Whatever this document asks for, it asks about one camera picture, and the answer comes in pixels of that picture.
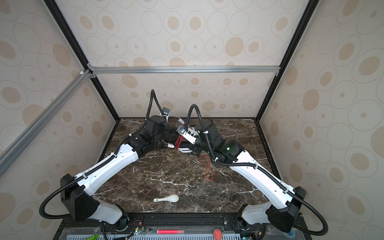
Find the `red marker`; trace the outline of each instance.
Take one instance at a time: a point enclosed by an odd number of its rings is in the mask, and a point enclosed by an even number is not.
[[[157,234],[178,234],[184,233],[184,230],[157,230]]]

